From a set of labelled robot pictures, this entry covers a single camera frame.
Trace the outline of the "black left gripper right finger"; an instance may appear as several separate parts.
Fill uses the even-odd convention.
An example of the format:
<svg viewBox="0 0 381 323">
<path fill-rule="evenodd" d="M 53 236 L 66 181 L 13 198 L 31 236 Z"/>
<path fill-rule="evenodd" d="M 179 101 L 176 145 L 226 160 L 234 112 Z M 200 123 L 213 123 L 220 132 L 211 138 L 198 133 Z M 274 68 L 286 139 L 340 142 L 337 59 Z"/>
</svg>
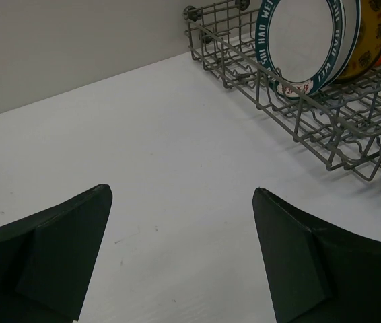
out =
<svg viewBox="0 0 381 323">
<path fill-rule="evenodd" d="M 381 322 L 380 241 L 264 188 L 252 207 L 276 321 Z"/>
</svg>

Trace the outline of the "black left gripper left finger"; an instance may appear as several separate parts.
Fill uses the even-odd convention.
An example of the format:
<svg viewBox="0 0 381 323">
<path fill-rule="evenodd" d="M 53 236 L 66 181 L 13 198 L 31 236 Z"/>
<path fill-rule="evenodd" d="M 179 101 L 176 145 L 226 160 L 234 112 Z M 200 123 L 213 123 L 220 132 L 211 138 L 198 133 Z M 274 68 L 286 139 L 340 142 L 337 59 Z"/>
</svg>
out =
<svg viewBox="0 0 381 323">
<path fill-rule="evenodd" d="M 99 184 L 0 227 L 0 322 L 79 320 L 111 206 Z"/>
</svg>

